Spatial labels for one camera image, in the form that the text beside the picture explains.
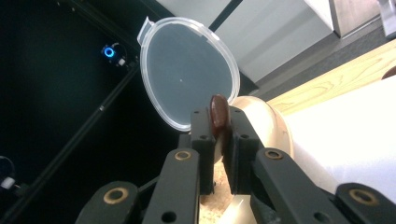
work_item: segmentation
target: plastic lid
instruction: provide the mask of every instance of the plastic lid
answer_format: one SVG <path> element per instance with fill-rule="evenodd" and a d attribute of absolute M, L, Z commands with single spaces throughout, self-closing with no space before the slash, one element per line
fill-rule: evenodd
<path fill-rule="evenodd" d="M 191 112 L 214 94 L 230 103 L 239 92 L 239 71 L 225 44 L 201 23 L 185 18 L 146 20 L 138 41 L 149 99 L 177 130 L 191 128 Z"/>

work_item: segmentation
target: blue light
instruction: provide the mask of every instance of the blue light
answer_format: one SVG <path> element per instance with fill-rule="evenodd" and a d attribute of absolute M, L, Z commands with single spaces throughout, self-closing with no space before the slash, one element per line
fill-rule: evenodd
<path fill-rule="evenodd" d="M 105 55 L 107 58 L 111 58 L 114 56 L 114 49 L 113 48 L 105 48 Z"/>

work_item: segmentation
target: metal screw head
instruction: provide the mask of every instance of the metal screw head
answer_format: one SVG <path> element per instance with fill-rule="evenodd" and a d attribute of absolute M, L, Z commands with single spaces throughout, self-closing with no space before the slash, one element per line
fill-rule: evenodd
<path fill-rule="evenodd" d="M 191 158 L 191 153 L 188 151 L 179 151 L 178 153 L 175 154 L 175 158 L 178 161 L 186 161 L 189 158 Z"/>
<path fill-rule="evenodd" d="M 103 201 L 108 204 L 121 203 L 128 197 L 128 189 L 125 188 L 114 188 L 106 192 L 103 197 Z"/>
<path fill-rule="evenodd" d="M 365 189 L 351 189 L 349 191 L 349 195 L 352 199 L 354 199 L 358 203 L 362 203 L 369 206 L 377 206 L 379 205 L 378 199 L 375 195 L 367 191 Z"/>
<path fill-rule="evenodd" d="M 266 150 L 265 156 L 271 160 L 281 160 L 283 158 L 282 153 L 273 150 Z"/>

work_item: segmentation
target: round container lid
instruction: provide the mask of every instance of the round container lid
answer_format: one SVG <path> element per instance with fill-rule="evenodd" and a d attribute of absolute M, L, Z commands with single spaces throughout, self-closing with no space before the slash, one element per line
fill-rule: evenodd
<path fill-rule="evenodd" d="M 142 41 L 140 65 L 149 99 L 177 130 L 191 128 L 191 112 L 214 94 L 230 103 L 239 92 L 239 71 L 225 44 L 201 23 L 185 18 L 157 21 Z"/>

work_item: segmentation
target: wooden surface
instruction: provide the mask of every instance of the wooden surface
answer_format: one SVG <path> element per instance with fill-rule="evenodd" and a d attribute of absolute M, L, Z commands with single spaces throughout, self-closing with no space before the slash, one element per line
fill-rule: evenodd
<path fill-rule="evenodd" d="M 311 105 L 381 80 L 396 66 L 396 40 L 345 63 L 267 102 L 283 115 L 289 115 Z"/>

